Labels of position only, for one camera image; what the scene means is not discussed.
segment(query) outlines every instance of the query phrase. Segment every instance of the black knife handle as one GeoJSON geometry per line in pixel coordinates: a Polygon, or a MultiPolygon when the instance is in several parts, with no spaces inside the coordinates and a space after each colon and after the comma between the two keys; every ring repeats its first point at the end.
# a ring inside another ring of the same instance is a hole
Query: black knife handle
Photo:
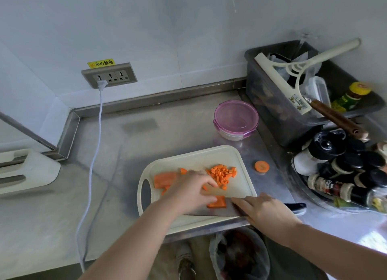
{"type": "Polygon", "coordinates": [[[296,216],[301,216],[307,212],[305,203],[285,204],[296,216]]]}

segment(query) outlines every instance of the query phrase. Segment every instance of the stainless steel countertop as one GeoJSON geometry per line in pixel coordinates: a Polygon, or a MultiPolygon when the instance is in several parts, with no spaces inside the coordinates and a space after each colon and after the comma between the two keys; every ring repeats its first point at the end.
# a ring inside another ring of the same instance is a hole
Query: stainless steel countertop
{"type": "MultiPolygon", "coordinates": [[[[101,147],[93,172],[92,205],[81,230],[82,242],[87,238],[88,260],[99,257],[138,218],[137,186],[149,163],[224,144],[239,150],[257,193],[264,191],[286,203],[294,202],[295,197],[308,205],[307,214],[301,217],[305,223],[369,246],[364,241],[368,236],[371,242],[377,242],[374,248],[381,249],[382,239],[373,232],[382,233],[385,217],[377,213],[336,214],[314,204],[292,183],[285,165],[287,154],[276,145],[262,121],[259,132],[266,146],[258,132],[243,141],[220,137],[212,125],[213,113],[219,103],[230,99],[240,96],[230,91],[103,115],[101,147]],[[270,164],[266,175],[255,172],[257,160],[270,164]]],[[[97,134],[97,118],[82,119],[70,158],[62,162],[53,183],[0,195],[0,280],[79,261],[75,229],[86,206],[88,169],[97,134]]],[[[229,220],[172,234],[166,241],[244,224],[242,219],[229,220]]]]}

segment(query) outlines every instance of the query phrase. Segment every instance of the plug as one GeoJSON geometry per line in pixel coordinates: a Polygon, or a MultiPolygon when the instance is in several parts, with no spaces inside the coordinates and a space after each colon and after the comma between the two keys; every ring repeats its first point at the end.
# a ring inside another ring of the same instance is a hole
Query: plug
{"type": "Polygon", "coordinates": [[[108,82],[106,80],[99,80],[98,83],[98,89],[100,91],[103,91],[103,89],[107,86],[108,82]]]}

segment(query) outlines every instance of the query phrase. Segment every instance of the forearm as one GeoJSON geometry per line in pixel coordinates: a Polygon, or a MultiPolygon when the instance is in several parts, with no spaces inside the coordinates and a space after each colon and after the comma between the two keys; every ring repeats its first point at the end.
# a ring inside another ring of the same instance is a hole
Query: forearm
{"type": "Polygon", "coordinates": [[[80,280],[146,279],[175,217],[167,201],[151,204],[80,280]]]}
{"type": "Polygon", "coordinates": [[[384,278],[387,255],[344,239],[299,225],[291,249],[339,280],[384,278]]]}

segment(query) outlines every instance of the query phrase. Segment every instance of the container with purple lid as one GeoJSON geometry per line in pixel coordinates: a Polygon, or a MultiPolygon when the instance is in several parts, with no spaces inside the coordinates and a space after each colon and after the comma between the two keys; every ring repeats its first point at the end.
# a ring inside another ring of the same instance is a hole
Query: container with purple lid
{"type": "Polygon", "coordinates": [[[242,140],[250,136],[258,126],[258,113],[250,104],[239,101],[225,101],[214,113],[215,128],[228,140],[242,140]]]}

